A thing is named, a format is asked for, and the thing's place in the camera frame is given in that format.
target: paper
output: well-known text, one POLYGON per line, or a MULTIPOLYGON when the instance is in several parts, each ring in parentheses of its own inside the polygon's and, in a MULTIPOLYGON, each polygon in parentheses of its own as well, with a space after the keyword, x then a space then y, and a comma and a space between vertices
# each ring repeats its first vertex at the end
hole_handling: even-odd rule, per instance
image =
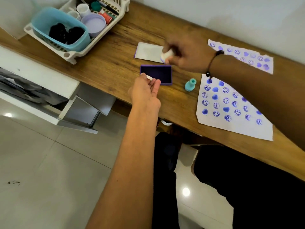
MULTIPOLYGON (((270 74, 273 73, 272 57, 261 56, 255 51, 232 47, 211 40, 208 44, 215 50, 225 50, 225 54, 232 54, 239 60, 244 58, 245 62, 251 66, 270 74), (261 61, 260 57, 263 61, 262 66, 257 67, 257 63, 261 61)), ((216 78, 209 79, 205 74, 201 78, 196 115, 198 122, 204 125, 260 139, 273 140, 272 123, 257 108, 230 85, 216 78)))
POLYGON ((163 63, 161 61, 162 49, 163 46, 139 42, 135 52, 135 58, 163 63))

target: beige plastic basket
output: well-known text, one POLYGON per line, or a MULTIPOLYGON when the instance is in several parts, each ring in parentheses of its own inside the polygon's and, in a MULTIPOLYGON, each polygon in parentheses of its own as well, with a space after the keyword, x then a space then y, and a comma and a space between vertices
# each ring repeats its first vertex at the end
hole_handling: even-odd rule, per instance
MULTIPOLYGON (((105 4, 111 6, 114 10, 116 10, 119 15, 110 23, 96 38, 91 40, 91 43, 82 51, 76 52, 76 51, 66 51, 64 48, 60 47, 59 45, 55 44, 54 42, 45 39, 43 37, 39 37, 39 35, 34 33, 32 24, 29 23, 24 27, 24 31, 31 35, 33 38, 41 42, 43 45, 50 48, 52 51, 54 51, 56 54, 58 54, 60 57, 62 57, 64 60, 76 64, 75 57, 82 57, 88 53, 88 51, 102 38, 104 35, 115 25, 117 24, 125 15, 125 12, 129 11, 129 3, 130 0, 100 0, 104 2, 105 4)), ((66 4, 64 4, 61 8, 61 11, 64 11, 65 13, 76 10, 76 0, 70 0, 66 4)), ((103 10, 106 13, 111 13, 107 9, 103 8, 103 10)))

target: person's leg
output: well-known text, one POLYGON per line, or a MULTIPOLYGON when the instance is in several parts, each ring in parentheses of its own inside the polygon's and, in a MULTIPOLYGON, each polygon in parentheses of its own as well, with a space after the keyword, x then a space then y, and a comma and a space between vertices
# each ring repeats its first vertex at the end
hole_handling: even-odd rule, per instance
POLYGON ((206 145, 194 173, 234 207, 233 229, 303 224, 305 182, 283 170, 225 146, 206 145))
POLYGON ((152 228, 179 228, 174 170, 180 146, 176 137, 165 132, 156 136, 152 228))

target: pen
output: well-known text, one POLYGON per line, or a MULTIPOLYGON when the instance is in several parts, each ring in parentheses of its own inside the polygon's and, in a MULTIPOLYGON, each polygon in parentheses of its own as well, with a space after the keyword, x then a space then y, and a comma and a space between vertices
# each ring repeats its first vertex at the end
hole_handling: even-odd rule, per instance
POLYGON ((97 1, 101 4, 102 7, 106 8, 107 10, 113 12, 113 13, 116 14, 116 15, 119 15, 118 12, 116 12, 113 8, 111 8, 111 7, 108 6, 107 4, 103 3, 103 2, 100 1, 100 0, 97 0, 97 1))

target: wooden tabletop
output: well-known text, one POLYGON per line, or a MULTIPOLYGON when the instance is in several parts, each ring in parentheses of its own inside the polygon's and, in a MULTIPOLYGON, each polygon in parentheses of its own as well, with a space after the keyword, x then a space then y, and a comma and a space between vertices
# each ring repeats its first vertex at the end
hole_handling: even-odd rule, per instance
MULTIPOLYGON (((139 75, 140 65, 157 64, 134 59, 138 42, 163 45, 165 35, 194 28, 207 39, 268 54, 274 57, 274 75, 289 75, 296 82, 305 83, 305 66, 302 64, 136 2, 130 3, 129 10, 86 56, 77 58, 76 65, 66 62, 29 35, 17 41, 1 30, 0 44, 128 103, 131 100, 127 90, 139 75)), ((162 86, 158 93, 161 101, 159 116, 305 180, 305 152, 275 127, 274 141, 266 141, 199 124, 196 108, 200 80, 201 74, 173 66, 173 85, 162 86), (184 85, 190 78, 195 78, 198 84, 192 92, 186 92, 184 85)))

